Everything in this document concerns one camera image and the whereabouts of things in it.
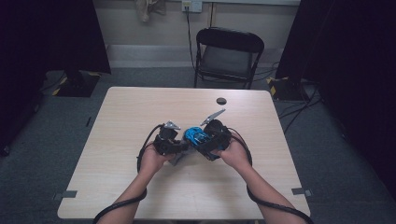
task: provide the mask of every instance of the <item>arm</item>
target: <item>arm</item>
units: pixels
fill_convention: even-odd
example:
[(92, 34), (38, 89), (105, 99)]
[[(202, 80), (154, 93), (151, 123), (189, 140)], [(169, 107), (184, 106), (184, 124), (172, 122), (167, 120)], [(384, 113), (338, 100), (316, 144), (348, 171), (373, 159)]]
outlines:
[[(293, 205), (269, 183), (267, 183), (248, 162), (245, 149), (234, 139), (226, 150), (214, 150), (213, 154), (220, 156), (225, 163), (235, 169), (247, 183), (250, 191), (259, 199), (294, 208)], [(293, 214), (269, 208), (258, 204), (266, 223), (304, 223), (304, 220)]]
[[(114, 203), (122, 202), (141, 195), (148, 186), (151, 178), (154, 177), (154, 175), (163, 167), (163, 163), (171, 160), (174, 156), (175, 155), (162, 156), (157, 153), (152, 144), (148, 145), (145, 153), (143, 154), (140, 172)], [(139, 203), (132, 203), (117, 208), (101, 217), (98, 223), (132, 223), (138, 205)]]

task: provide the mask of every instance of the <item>baseboard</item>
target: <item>baseboard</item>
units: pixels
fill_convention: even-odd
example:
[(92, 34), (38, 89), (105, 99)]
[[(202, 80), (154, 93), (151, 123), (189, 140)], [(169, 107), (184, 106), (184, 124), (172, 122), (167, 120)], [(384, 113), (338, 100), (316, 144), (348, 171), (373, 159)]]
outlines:
[[(107, 45), (110, 67), (187, 67), (191, 66), (188, 46)], [(259, 67), (279, 62), (283, 49), (265, 49)], [(195, 61), (196, 48), (192, 48)]]

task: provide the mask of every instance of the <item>black cable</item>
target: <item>black cable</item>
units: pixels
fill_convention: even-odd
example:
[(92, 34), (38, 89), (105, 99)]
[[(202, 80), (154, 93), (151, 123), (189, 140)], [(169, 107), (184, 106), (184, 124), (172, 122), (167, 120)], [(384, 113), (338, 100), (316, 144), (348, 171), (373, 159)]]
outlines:
[[(143, 154), (144, 154), (146, 148), (149, 146), (149, 145), (147, 145), (147, 143), (148, 143), (150, 137), (152, 136), (152, 134), (153, 134), (158, 128), (161, 128), (162, 126), (163, 126), (163, 124), (157, 125), (157, 126), (149, 133), (148, 137), (146, 138), (145, 143), (143, 144), (142, 148), (140, 149), (140, 151), (139, 151), (139, 156), (137, 157), (137, 163), (136, 163), (136, 164), (137, 164), (137, 172), (138, 172), (138, 173), (139, 173), (139, 171), (140, 171), (140, 163), (141, 163), (141, 161), (142, 161)], [(122, 202), (119, 202), (119, 203), (113, 203), (113, 204), (111, 204), (109, 207), (105, 208), (105, 209), (102, 210), (98, 215), (96, 215), (96, 217), (93, 219), (92, 224), (96, 224), (102, 216), (104, 216), (105, 214), (107, 214), (107, 213), (110, 212), (110, 211), (113, 211), (114, 209), (117, 209), (117, 208), (126, 206), (126, 205), (131, 204), (131, 203), (137, 203), (137, 202), (142, 201), (143, 199), (146, 198), (147, 194), (148, 194), (148, 190), (145, 189), (145, 191), (143, 191), (143, 193), (142, 193), (141, 195), (139, 195), (139, 196), (137, 196), (137, 197), (135, 197), (135, 198), (132, 198), (132, 199), (129, 199), (129, 200), (126, 200), (126, 201), (122, 201)]]
[(43, 89), (41, 89), (41, 90), (39, 90), (39, 91), (45, 91), (45, 90), (47, 90), (47, 89), (53, 87), (56, 83), (58, 83), (59, 81), (62, 80), (62, 78), (64, 77), (64, 74), (65, 74), (65, 72), (63, 72), (62, 75), (61, 75), (55, 82), (53, 82), (52, 84), (50, 84), (50, 85), (47, 86), (47, 87), (44, 87)]
[(126, 201), (122, 201), (122, 202), (119, 202), (119, 203), (113, 203), (113, 204), (111, 204), (109, 207), (105, 208), (105, 209), (102, 210), (98, 215), (96, 215), (96, 217), (93, 219), (92, 224), (96, 224), (96, 223), (99, 221), (99, 219), (100, 219), (102, 216), (104, 216), (105, 214), (107, 214), (108, 212), (113, 211), (113, 210), (115, 210), (115, 209), (117, 209), (117, 208), (126, 206), (126, 205), (131, 204), (131, 203), (140, 202), (140, 201), (142, 201), (143, 199), (145, 199), (147, 195), (148, 195), (148, 190), (145, 189), (145, 191), (143, 191), (143, 193), (142, 193), (141, 195), (139, 195), (139, 196), (137, 196), (137, 197), (135, 197), (135, 198), (132, 198), (132, 199), (129, 199), (129, 200), (126, 200)]
[[(265, 73), (270, 73), (270, 74), (268, 74), (268, 75), (265, 76), (265, 77), (261, 77), (261, 78), (254, 79), (252, 82), (256, 82), (256, 81), (260, 81), (260, 80), (266, 79), (267, 77), (271, 76), (271, 75), (273, 74), (274, 71), (276, 71), (276, 69), (270, 69), (270, 70), (265, 71), (265, 72), (257, 73), (257, 74), (255, 74), (255, 76), (256, 76), (256, 75), (262, 75), (262, 74), (265, 74)], [(228, 81), (219, 81), (219, 80), (223, 80), (223, 78), (215, 78), (215, 79), (207, 79), (207, 78), (206, 78), (205, 81), (214, 82), (214, 83), (226, 83), (226, 84), (227, 84), (227, 83), (233, 83), (233, 84), (234, 84), (234, 83), (243, 83), (243, 81), (232, 81), (232, 80), (228, 80)]]
[(297, 114), (294, 116), (294, 118), (291, 120), (291, 122), (289, 122), (288, 126), (286, 126), (285, 130), (283, 131), (283, 134), (286, 134), (286, 132), (288, 131), (291, 124), (297, 119), (297, 117), (301, 114), (301, 112), (303, 112), (303, 110), (308, 108), (309, 103), (311, 103), (311, 101), (314, 99), (315, 93), (317, 93), (317, 90), (318, 90), (318, 86), (315, 87), (314, 93), (312, 93), (312, 96), (311, 96), (311, 98), (309, 98), (308, 102), (306, 102), (306, 104), (301, 109), (297, 110)]
[(293, 101), (293, 100), (277, 100), (277, 99), (273, 99), (274, 103), (282, 103), (282, 104), (294, 104), (294, 105), (303, 105), (306, 103), (305, 100), (302, 101)]
[(213, 21), (213, 6), (215, 3), (212, 2), (212, 8), (210, 9), (210, 24), (209, 27), (212, 27), (212, 21)]
[[(246, 144), (245, 140), (242, 138), (241, 134), (239, 134), (235, 129), (232, 129), (232, 128), (228, 128), (228, 129), (229, 129), (229, 130), (233, 130), (234, 132), (236, 132), (236, 133), (239, 135), (239, 137), (242, 139), (242, 140), (240, 140), (239, 138), (237, 138), (237, 137), (231, 135), (231, 138), (233, 138), (234, 140), (236, 140), (236, 141), (237, 141), (239, 144), (241, 144), (241, 146), (245, 149), (245, 151), (246, 151), (246, 153), (247, 153), (247, 159), (248, 159), (250, 165), (253, 165), (253, 161), (252, 161), (252, 158), (251, 158), (250, 150), (248, 149), (248, 145)], [(270, 207), (270, 208), (275, 208), (275, 209), (277, 209), (277, 210), (280, 210), (280, 211), (283, 211), (283, 212), (287, 212), (287, 213), (293, 214), (293, 215), (295, 215), (295, 216), (297, 216), (297, 217), (302, 218), (302, 219), (305, 220), (306, 223), (308, 223), (308, 224), (314, 224), (314, 222), (312, 221), (312, 219), (311, 219), (309, 216), (307, 216), (305, 213), (303, 213), (303, 212), (301, 212), (301, 211), (299, 211), (299, 210), (297, 210), (297, 209), (295, 209), (295, 208), (287, 207), (287, 206), (285, 206), (285, 205), (281, 205), (281, 204), (277, 204), (277, 203), (269, 203), (269, 202), (267, 202), (267, 201), (264, 201), (264, 200), (261, 200), (261, 199), (257, 198), (257, 197), (254, 196), (254, 194), (250, 191), (250, 189), (248, 188), (248, 186), (247, 186), (247, 194), (248, 194), (249, 198), (250, 198), (253, 202), (255, 202), (255, 203), (259, 204), (259, 205), (266, 206), (266, 207)]]
[(277, 203), (269, 203), (267, 201), (263, 201), (263, 200), (257, 198), (250, 191), (248, 186), (247, 186), (247, 195), (251, 199), (251, 201), (253, 201), (253, 202), (257, 203), (257, 204), (260, 204), (260, 205), (266, 206), (266, 207), (270, 207), (270, 208), (275, 208), (275, 209), (281, 210), (283, 212), (291, 213), (291, 214), (293, 214), (293, 215), (295, 215), (297, 217), (302, 218), (308, 224), (314, 224), (314, 221), (312, 221), (312, 219), (309, 216), (307, 216), (305, 213), (303, 213), (303, 212), (301, 212), (301, 211), (299, 211), (299, 210), (297, 210), (295, 208), (290, 208), (290, 207), (287, 207), (285, 205), (281, 205), (281, 204), (277, 204)]
[[(319, 103), (320, 101), (321, 101), (321, 97), (320, 97), (316, 102), (314, 102), (313, 104), (309, 105), (308, 107), (311, 107), (312, 105), (316, 105), (316, 104)], [(303, 108), (293, 110), (293, 111), (291, 111), (291, 112), (289, 112), (289, 113), (287, 113), (287, 114), (285, 114), (285, 115), (280, 116), (279, 119), (283, 119), (283, 118), (285, 118), (286, 116), (295, 114), (295, 113), (299, 112), (301, 109), (303, 109)]]
[(255, 73), (254, 76), (258, 76), (258, 75), (262, 75), (262, 74), (266, 74), (266, 73), (270, 73), (270, 75), (271, 75), (271, 74), (273, 74), (274, 71), (276, 71), (276, 70), (277, 70), (277, 68), (271, 68), (270, 70), (267, 70), (267, 71), (265, 71), (265, 72)]
[(159, 125), (155, 126), (155, 128), (153, 128), (153, 129), (151, 130), (151, 132), (148, 134), (148, 137), (146, 138), (145, 143), (143, 144), (142, 148), (140, 149), (139, 155), (136, 157), (136, 158), (137, 158), (137, 163), (136, 163), (136, 166), (137, 166), (137, 167), (136, 167), (136, 169), (137, 169), (137, 172), (138, 172), (138, 173), (139, 173), (139, 171), (140, 171), (140, 163), (141, 163), (141, 161), (142, 161), (143, 154), (145, 153), (146, 148), (149, 146), (149, 145), (147, 145), (147, 143), (148, 143), (150, 137), (152, 136), (152, 134), (153, 134), (157, 129), (159, 129), (159, 128), (161, 128), (161, 127), (163, 127), (163, 124), (159, 124)]
[(265, 74), (265, 73), (269, 73), (269, 72), (273, 72), (273, 71), (277, 70), (277, 68), (275, 68), (275, 65), (276, 65), (277, 63), (279, 63), (279, 62), (273, 63), (273, 64), (271, 65), (271, 69), (270, 69), (270, 70), (265, 71), (265, 72), (261, 72), (261, 73), (256, 73), (256, 74), (254, 74), (254, 75), (261, 75), (261, 74)]
[(191, 32), (190, 32), (190, 9), (188, 7), (184, 7), (184, 9), (186, 10), (187, 25), (189, 27), (189, 46), (190, 46), (191, 64), (192, 64), (192, 68), (195, 70), (194, 59), (192, 58), (192, 43), (191, 43)]
[(298, 104), (295, 104), (295, 105), (290, 105), (290, 106), (284, 108), (284, 109), (282, 110), (282, 112), (278, 115), (278, 117), (281, 117), (281, 116), (283, 115), (283, 113), (286, 112), (286, 110), (288, 110), (288, 109), (290, 109), (290, 108), (292, 108), (292, 107), (295, 107), (295, 106), (297, 106), (297, 105), (303, 105), (303, 104), (304, 104), (304, 103), (301, 102), (301, 103), (298, 103)]

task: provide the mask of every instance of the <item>wall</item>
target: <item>wall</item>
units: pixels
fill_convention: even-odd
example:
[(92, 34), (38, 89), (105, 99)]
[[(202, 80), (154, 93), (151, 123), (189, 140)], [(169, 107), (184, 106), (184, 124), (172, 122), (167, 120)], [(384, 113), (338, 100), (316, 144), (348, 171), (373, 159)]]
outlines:
[[(101, 0), (94, 3), (106, 44), (136, 46), (140, 50), (142, 46), (182, 47), (188, 53), (187, 17), (181, 12), (180, 1), (166, 1), (166, 15), (151, 13), (148, 22), (139, 20), (134, 1)], [(277, 61), (285, 47), (297, 7), (295, 4), (203, 2), (202, 13), (190, 14), (192, 45), (195, 46), (197, 32), (212, 21), (212, 26), (249, 31), (260, 36), (265, 42), (264, 56), (268, 61)]]

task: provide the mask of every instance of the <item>chair leg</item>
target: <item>chair leg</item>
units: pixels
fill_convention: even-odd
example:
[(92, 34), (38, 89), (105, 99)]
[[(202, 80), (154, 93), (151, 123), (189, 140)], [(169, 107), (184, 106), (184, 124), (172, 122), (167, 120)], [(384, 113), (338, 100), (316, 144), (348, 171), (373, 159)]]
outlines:
[(253, 80), (250, 80), (249, 83), (248, 83), (248, 85), (247, 85), (247, 89), (248, 89), (248, 90), (250, 90), (250, 88), (251, 88), (251, 83), (252, 83), (252, 81), (253, 81)]
[(198, 72), (195, 70), (195, 77), (194, 77), (194, 88), (197, 87), (197, 79), (198, 79)]

